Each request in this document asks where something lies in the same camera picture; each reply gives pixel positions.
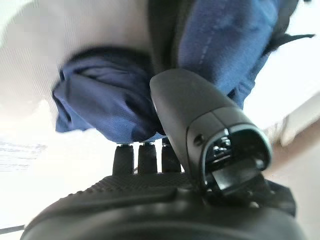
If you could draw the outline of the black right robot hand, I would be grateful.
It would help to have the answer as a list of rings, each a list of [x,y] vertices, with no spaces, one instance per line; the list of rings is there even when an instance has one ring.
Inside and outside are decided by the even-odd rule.
[[[266,180],[271,145],[237,107],[199,75],[172,69],[150,91],[168,137],[156,148],[115,150],[112,175],[53,203],[23,240],[304,240],[291,191]]]

